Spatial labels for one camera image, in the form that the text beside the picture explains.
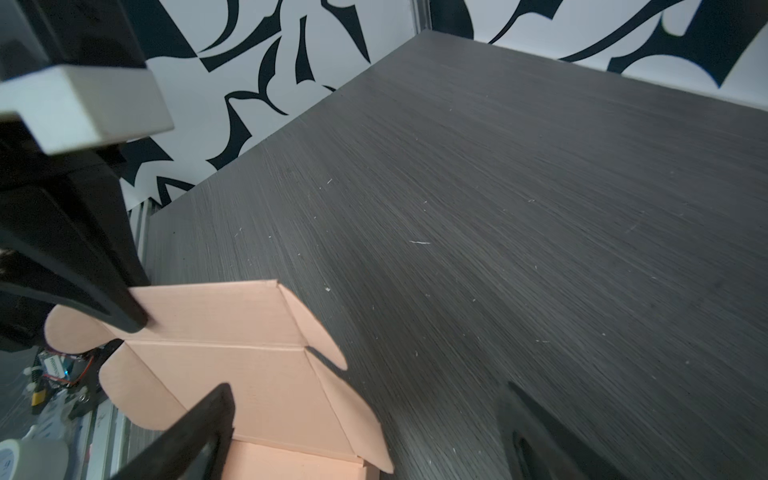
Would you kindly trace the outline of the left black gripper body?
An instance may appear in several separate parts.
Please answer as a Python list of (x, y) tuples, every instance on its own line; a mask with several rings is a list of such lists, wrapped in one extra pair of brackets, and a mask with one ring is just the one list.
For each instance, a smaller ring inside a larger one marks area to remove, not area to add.
[(1, 5), (1, 347), (63, 305), (126, 332), (148, 278), (115, 167), (150, 131), (150, 72), (118, 1)]

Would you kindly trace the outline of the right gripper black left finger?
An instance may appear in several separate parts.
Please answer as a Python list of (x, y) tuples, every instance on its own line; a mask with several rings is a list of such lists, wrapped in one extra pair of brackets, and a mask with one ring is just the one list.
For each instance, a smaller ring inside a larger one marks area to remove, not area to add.
[(221, 383), (113, 477), (220, 479), (233, 439), (234, 414), (231, 387)]

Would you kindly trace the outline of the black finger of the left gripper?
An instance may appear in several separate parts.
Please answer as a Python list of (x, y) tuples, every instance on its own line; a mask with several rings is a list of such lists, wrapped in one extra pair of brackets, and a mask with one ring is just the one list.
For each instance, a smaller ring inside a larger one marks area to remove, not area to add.
[(128, 333), (148, 323), (108, 255), (40, 186), (1, 193), (1, 290), (79, 310)]

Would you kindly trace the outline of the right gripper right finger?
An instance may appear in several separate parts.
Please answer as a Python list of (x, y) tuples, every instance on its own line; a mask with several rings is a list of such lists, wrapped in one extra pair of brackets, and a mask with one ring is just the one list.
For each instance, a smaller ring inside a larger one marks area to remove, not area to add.
[(500, 391), (496, 418), (514, 479), (626, 477), (512, 381)]

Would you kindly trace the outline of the orange cardboard box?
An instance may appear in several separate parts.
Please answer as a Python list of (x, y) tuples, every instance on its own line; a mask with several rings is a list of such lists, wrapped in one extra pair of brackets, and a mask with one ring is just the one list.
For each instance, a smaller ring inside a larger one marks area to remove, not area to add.
[(392, 473), (380, 422), (340, 377), (346, 359), (297, 296), (275, 280), (135, 287), (147, 326), (129, 333), (68, 306), (47, 342), (79, 354), (112, 340), (100, 383), (135, 425), (163, 431), (216, 386), (231, 387), (227, 479), (375, 479)]

